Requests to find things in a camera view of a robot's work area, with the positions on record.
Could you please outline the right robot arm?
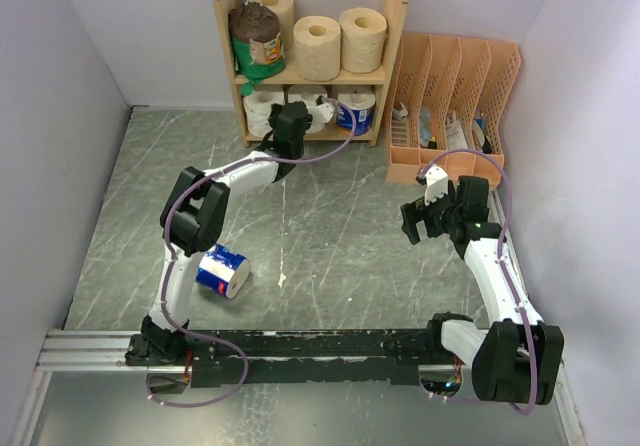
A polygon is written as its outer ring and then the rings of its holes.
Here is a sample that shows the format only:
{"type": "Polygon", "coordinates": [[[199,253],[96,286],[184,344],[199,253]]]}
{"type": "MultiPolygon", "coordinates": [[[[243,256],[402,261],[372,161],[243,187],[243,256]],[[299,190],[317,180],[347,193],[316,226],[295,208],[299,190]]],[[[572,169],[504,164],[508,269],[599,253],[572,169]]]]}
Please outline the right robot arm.
{"type": "Polygon", "coordinates": [[[469,367],[476,397],[510,403],[521,412],[548,404],[564,349],[557,326],[545,323],[516,274],[503,225],[490,221],[489,183],[475,176],[449,179],[434,167],[417,181],[424,194],[401,206],[402,232],[411,244],[447,236],[474,277],[489,320],[479,329],[464,315],[436,314],[427,326],[426,356],[453,356],[469,367]]]}

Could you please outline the beige paper roll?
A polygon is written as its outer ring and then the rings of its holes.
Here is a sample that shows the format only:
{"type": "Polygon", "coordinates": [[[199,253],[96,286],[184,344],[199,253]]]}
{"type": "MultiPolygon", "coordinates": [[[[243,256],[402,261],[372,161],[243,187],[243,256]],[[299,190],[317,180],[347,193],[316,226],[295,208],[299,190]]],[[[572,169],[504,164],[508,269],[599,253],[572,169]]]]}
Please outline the beige paper roll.
{"type": "Polygon", "coordinates": [[[343,11],[341,26],[341,66],[356,74],[376,70],[382,61],[387,22],[378,11],[357,7],[343,11]]]}
{"type": "Polygon", "coordinates": [[[294,25],[295,67],[308,81],[327,82],[341,69],[341,27],[325,16],[305,16],[294,25]]]}
{"type": "Polygon", "coordinates": [[[279,19],[282,45],[288,51],[294,44],[294,0],[247,0],[269,8],[279,19]]]}

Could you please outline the blue roll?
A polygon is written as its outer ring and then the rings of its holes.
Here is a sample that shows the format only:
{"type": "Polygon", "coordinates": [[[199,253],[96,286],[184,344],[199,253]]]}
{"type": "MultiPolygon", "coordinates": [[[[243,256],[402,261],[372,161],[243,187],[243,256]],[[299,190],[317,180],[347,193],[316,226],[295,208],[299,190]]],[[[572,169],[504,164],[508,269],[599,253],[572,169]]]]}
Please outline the blue roll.
{"type": "Polygon", "coordinates": [[[234,298],[251,274],[249,260],[222,244],[206,252],[199,263],[195,281],[227,298],[234,298]]]}
{"type": "Polygon", "coordinates": [[[339,103],[340,105],[336,110],[336,126],[347,132],[350,132],[353,128],[353,118],[351,117],[351,115],[354,115],[354,119],[356,120],[354,135],[362,136],[367,133],[373,123],[376,103],[373,107],[362,110],[351,109],[345,104],[341,102],[339,103]]]}

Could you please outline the green brown paper roll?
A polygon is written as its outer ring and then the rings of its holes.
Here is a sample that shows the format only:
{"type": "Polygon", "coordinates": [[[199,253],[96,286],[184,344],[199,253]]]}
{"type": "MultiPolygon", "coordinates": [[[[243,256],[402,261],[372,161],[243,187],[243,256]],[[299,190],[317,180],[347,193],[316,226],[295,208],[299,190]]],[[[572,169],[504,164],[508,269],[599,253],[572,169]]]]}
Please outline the green brown paper roll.
{"type": "Polygon", "coordinates": [[[228,26],[236,72],[245,77],[241,95],[282,72],[285,67],[279,19],[258,2],[244,2],[229,12],[228,26]]]}

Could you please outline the pink dotted roll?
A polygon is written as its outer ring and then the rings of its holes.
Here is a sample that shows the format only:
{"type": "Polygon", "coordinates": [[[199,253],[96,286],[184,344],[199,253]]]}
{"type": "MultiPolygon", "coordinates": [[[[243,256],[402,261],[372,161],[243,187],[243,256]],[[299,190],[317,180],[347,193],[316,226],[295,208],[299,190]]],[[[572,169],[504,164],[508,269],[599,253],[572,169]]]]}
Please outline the pink dotted roll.
{"type": "Polygon", "coordinates": [[[262,138],[272,130],[269,117],[274,104],[285,104],[284,90],[279,87],[256,87],[243,98],[247,127],[251,135],[262,138]]]}

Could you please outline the plain white roll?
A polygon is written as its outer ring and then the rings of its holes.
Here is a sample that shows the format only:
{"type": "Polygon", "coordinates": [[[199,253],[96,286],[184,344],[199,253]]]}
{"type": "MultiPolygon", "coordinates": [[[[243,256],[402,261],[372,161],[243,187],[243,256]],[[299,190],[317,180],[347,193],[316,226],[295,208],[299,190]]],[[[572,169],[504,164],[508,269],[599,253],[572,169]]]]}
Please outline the plain white roll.
{"type": "Polygon", "coordinates": [[[337,85],[336,98],[351,109],[369,109],[376,103],[374,90],[367,85],[337,85]]]}
{"type": "Polygon", "coordinates": [[[317,134],[322,131],[327,123],[317,112],[317,101],[320,97],[327,96],[327,89],[322,85],[296,84],[288,88],[286,102],[303,102],[309,114],[312,116],[312,123],[307,130],[308,134],[317,134]]]}

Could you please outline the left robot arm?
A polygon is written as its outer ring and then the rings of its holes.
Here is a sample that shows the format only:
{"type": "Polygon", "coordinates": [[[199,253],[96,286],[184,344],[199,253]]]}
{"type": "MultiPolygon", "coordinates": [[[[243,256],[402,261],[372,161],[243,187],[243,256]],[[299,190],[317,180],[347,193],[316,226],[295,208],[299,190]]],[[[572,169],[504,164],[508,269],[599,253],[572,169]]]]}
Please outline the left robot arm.
{"type": "Polygon", "coordinates": [[[247,156],[212,170],[184,169],[161,213],[164,266],[141,336],[162,364],[176,364],[185,356],[184,331],[197,269],[218,242],[229,201],[284,178],[302,159],[312,123],[307,106],[300,101],[274,104],[268,121],[271,131],[247,156]]]}

